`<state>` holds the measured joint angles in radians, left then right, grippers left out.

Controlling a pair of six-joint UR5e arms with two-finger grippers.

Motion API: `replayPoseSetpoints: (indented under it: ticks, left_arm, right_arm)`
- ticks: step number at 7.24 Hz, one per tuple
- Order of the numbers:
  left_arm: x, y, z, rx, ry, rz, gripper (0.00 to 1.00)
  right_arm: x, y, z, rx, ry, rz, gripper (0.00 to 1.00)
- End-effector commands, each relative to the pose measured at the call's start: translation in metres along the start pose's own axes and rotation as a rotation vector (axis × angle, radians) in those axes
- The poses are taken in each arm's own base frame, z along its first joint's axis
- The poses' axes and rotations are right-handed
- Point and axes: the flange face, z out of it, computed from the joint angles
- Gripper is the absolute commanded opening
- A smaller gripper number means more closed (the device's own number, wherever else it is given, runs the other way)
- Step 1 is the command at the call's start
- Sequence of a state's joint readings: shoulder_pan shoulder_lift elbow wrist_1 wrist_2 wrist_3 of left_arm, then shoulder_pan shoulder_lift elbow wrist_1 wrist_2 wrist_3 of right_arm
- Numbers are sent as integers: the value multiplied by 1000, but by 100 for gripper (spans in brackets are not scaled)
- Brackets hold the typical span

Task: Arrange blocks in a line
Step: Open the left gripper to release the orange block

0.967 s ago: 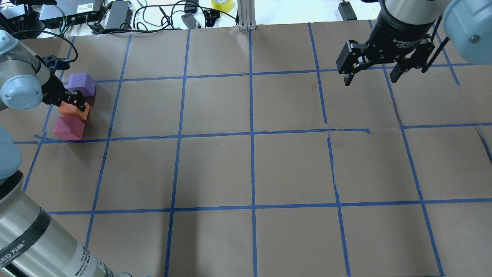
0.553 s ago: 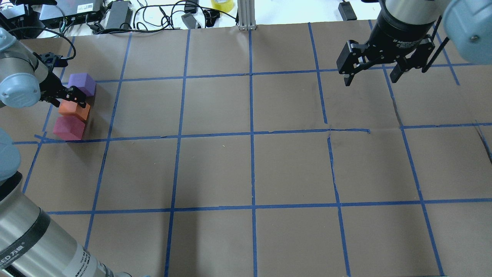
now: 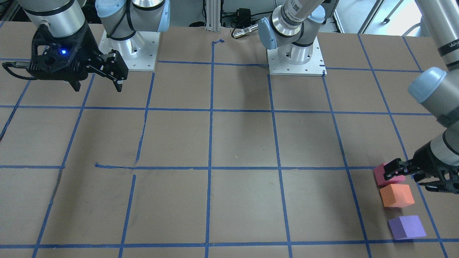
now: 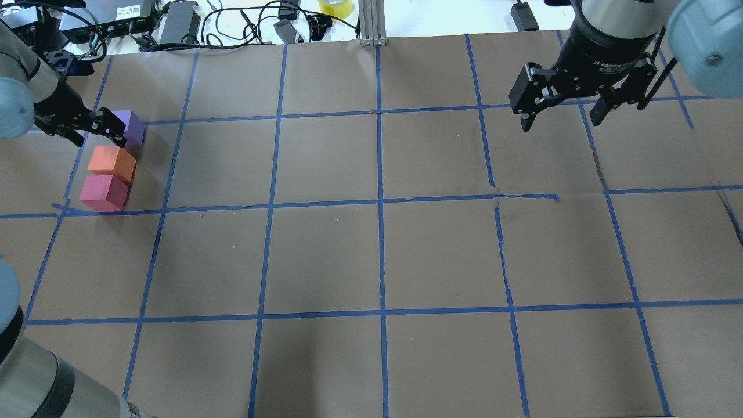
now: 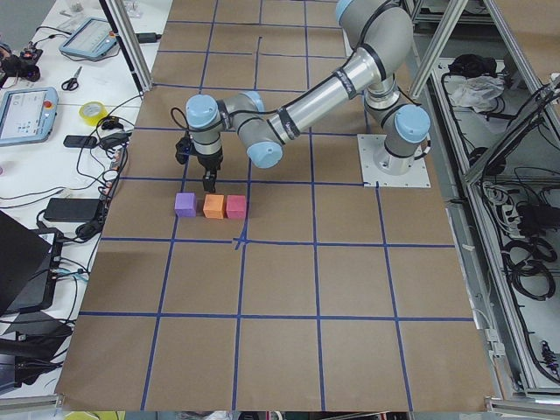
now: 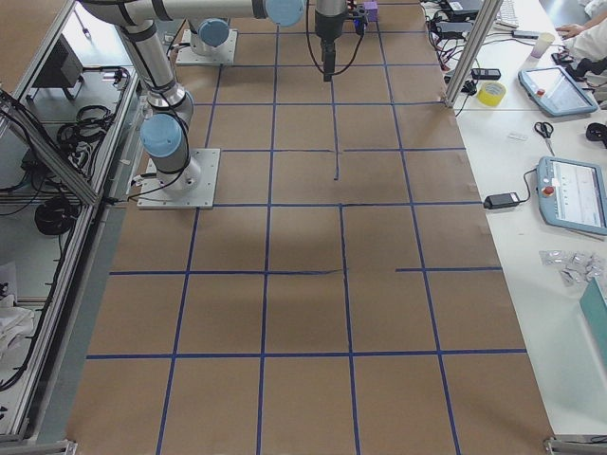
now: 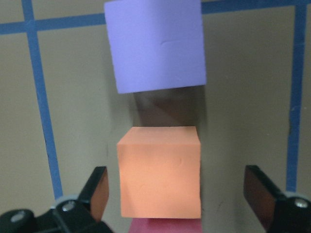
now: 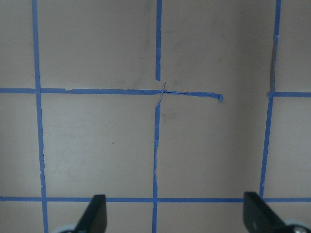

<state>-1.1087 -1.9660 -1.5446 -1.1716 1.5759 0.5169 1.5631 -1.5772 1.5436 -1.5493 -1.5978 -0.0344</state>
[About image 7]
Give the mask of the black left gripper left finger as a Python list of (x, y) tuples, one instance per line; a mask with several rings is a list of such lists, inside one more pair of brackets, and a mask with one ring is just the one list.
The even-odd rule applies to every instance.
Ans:
[(111, 233), (102, 221), (109, 198), (105, 166), (94, 168), (81, 193), (59, 199), (46, 213), (35, 216), (29, 209), (15, 209), (0, 216), (2, 233)]

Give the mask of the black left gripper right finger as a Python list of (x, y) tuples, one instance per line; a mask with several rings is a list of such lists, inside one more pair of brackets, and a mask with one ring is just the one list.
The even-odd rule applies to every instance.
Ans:
[(256, 165), (246, 165), (243, 195), (267, 233), (309, 233), (311, 199), (282, 192)]

